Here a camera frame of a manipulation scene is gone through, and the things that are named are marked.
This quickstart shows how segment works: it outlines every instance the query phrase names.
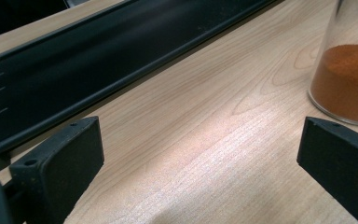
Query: wood grain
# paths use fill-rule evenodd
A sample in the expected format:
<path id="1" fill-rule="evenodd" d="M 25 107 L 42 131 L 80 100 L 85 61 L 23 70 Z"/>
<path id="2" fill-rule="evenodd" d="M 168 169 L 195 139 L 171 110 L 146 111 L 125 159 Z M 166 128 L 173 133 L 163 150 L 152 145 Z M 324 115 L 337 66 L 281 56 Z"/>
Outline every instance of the wood grain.
<path id="1" fill-rule="evenodd" d="M 334 2 L 285 0 L 83 115 L 105 164 L 65 223 L 357 223 L 296 163 L 330 119 L 307 88 Z"/>

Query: transparent jar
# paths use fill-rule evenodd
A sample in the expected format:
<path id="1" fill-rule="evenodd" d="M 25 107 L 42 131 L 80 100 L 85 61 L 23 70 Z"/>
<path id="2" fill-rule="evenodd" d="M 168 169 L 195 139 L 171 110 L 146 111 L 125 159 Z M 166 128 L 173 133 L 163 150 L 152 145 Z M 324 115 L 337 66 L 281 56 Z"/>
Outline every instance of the transparent jar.
<path id="1" fill-rule="evenodd" d="M 309 96 L 324 113 L 358 125 L 358 0 L 337 0 Z"/>

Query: black clamp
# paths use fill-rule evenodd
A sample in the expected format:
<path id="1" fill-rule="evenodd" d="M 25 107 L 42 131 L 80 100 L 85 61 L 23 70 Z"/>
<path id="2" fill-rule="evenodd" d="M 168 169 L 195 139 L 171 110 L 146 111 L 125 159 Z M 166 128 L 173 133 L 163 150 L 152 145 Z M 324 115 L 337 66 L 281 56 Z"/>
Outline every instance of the black clamp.
<path id="1" fill-rule="evenodd" d="M 358 133 L 306 118 L 298 164 L 358 220 Z"/>
<path id="2" fill-rule="evenodd" d="M 98 118 L 72 123 L 9 166 L 0 224 L 63 223 L 102 166 Z"/>

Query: black plastic rail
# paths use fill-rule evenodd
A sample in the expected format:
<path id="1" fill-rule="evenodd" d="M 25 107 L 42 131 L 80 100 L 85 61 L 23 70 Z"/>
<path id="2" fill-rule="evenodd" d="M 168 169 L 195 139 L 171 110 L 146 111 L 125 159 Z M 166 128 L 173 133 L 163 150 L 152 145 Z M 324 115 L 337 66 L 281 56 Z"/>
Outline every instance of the black plastic rail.
<path id="1" fill-rule="evenodd" d="M 275 1 L 124 1 L 1 54 L 0 155 Z"/>

